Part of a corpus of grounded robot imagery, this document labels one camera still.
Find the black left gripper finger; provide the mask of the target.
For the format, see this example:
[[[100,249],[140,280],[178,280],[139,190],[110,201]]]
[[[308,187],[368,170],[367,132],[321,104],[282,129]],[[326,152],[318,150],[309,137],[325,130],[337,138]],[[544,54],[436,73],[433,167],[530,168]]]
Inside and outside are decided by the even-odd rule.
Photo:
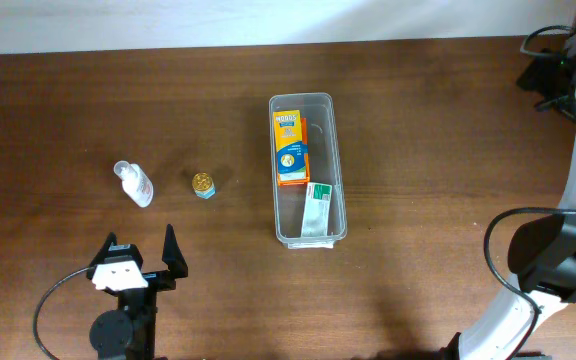
[[[179,248],[174,228],[171,224],[166,226],[162,261],[166,264],[170,275],[174,279],[186,278],[188,276],[188,265]]]
[[[94,256],[92,261],[90,262],[90,267],[95,267],[98,264],[102,263],[104,259],[108,256],[108,252],[112,246],[117,244],[117,237],[113,232],[110,232],[104,241],[103,245],[101,246],[100,250]]]

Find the small jar gold lid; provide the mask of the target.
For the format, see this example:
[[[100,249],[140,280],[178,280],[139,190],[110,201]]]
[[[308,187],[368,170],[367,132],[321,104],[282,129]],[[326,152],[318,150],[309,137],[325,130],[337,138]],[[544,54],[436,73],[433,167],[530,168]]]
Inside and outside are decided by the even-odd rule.
[[[192,187],[195,194],[202,199],[209,199],[216,193],[212,177],[204,172],[194,175]]]

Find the white lotion bottle clear cap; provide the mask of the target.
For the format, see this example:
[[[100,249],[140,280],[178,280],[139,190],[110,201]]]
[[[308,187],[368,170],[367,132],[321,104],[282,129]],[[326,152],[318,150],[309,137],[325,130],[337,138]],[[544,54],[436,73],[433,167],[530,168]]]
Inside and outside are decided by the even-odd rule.
[[[150,205],[154,198],[154,187],[138,164],[121,160],[114,165],[113,171],[121,179],[123,191],[139,207]]]

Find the orange red medicine box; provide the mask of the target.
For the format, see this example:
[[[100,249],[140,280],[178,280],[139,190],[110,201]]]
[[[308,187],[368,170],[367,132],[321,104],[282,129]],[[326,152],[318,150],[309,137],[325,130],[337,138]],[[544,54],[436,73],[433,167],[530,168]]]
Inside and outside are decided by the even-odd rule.
[[[277,180],[280,187],[282,186],[295,186],[305,185],[310,181],[310,159],[308,155],[308,134],[307,134],[307,119],[302,117],[300,119],[302,129],[302,145],[301,151],[303,155],[304,166],[298,171],[298,177],[288,179],[285,175],[278,174]]]

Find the white green medicine box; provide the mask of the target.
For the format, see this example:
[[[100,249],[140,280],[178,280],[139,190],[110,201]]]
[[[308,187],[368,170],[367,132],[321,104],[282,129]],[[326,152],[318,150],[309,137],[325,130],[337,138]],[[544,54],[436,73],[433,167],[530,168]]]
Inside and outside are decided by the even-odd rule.
[[[328,235],[331,200],[331,185],[316,182],[307,184],[301,226],[302,237]]]

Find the yellow blue medicine box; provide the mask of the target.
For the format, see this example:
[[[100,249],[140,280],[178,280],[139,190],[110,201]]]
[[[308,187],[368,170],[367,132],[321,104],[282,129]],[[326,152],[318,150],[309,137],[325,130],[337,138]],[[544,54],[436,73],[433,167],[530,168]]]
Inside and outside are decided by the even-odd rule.
[[[285,175],[288,179],[297,178],[298,171],[304,166],[301,118],[299,110],[272,114],[277,175]]]

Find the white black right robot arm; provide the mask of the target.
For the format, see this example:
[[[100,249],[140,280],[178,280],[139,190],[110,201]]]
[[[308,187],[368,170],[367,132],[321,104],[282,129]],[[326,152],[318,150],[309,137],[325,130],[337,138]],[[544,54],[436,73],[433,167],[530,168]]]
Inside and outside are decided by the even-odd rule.
[[[517,84],[537,92],[538,111],[552,109],[576,125],[576,15],[560,26],[560,50],[531,51],[533,34],[520,47],[533,61]],[[576,302],[576,133],[569,175],[555,208],[515,208],[488,225],[483,253],[501,289],[484,315],[441,348],[441,359],[518,359],[529,337],[549,317]]]

